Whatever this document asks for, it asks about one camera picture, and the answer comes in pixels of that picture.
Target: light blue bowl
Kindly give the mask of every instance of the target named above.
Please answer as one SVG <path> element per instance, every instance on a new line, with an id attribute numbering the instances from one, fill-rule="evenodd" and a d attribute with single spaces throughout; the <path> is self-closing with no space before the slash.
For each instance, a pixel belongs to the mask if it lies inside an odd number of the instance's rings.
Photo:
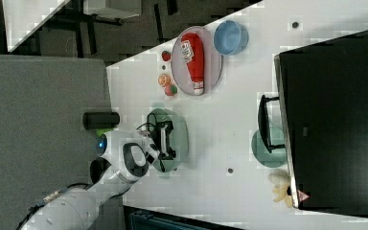
<path id="1" fill-rule="evenodd" d="M 237 55 L 246 47 L 248 41 L 246 28 L 237 22 L 224 21 L 215 30 L 214 46 L 222 55 Z"/>

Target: yellow object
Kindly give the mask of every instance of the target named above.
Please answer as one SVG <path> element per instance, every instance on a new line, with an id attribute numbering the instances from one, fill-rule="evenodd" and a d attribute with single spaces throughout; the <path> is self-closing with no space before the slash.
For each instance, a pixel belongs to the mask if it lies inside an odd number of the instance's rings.
<path id="1" fill-rule="evenodd" d="M 291 195 L 287 194 L 287 189 L 289 186 L 288 178 L 282 174 L 272 173 L 268 176 L 268 179 L 275 185 L 272 190 L 273 194 L 279 195 L 274 199 L 274 202 L 280 202 L 284 200 L 286 206 L 290 208 L 292 206 L 292 199 Z"/>

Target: orange fruit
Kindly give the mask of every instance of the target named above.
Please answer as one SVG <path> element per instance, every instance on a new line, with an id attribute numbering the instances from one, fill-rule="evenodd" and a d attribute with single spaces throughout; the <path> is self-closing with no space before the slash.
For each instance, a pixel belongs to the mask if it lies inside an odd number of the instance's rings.
<path id="1" fill-rule="evenodd" d="M 170 76 L 168 76 L 166 74 L 160 75 L 159 78 L 158 78 L 158 83 L 162 87 L 165 87 L 166 85 L 169 85 L 171 83 Z"/>

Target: small toy food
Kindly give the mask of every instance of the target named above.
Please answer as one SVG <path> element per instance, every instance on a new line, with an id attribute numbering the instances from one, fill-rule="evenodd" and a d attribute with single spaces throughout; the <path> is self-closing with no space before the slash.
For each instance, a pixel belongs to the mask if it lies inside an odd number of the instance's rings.
<path id="1" fill-rule="evenodd" d="M 165 93 L 167 96 L 174 96 L 175 94 L 177 94 L 177 86 L 175 86 L 175 85 L 173 85 L 173 84 L 167 85 L 167 86 L 164 88 L 164 93 Z"/>
<path id="2" fill-rule="evenodd" d="M 158 78 L 158 83 L 160 84 L 160 86 L 162 87 L 166 87 L 167 85 L 169 85 L 172 82 L 170 76 L 166 75 L 166 74 L 162 74 L 159 76 Z"/>
<path id="3" fill-rule="evenodd" d="M 161 58 L 164 61 L 169 61 L 169 60 L 172 59 L 172 54 L 170 54 L 170 52 L 168 52 L 168 51 L 163 51 L 163 53 L 161 53 Z"/>

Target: white cap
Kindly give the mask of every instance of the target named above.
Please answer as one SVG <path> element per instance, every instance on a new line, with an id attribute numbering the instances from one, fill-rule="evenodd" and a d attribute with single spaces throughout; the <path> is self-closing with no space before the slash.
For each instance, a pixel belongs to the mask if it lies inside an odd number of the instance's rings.
<path id="1" fill-rule="evenodd" d="M 201 95 L 203 92 L 204 92 L 204 89 L 203 88 L 194 89 L 194 93 L 197 96 Z"/>

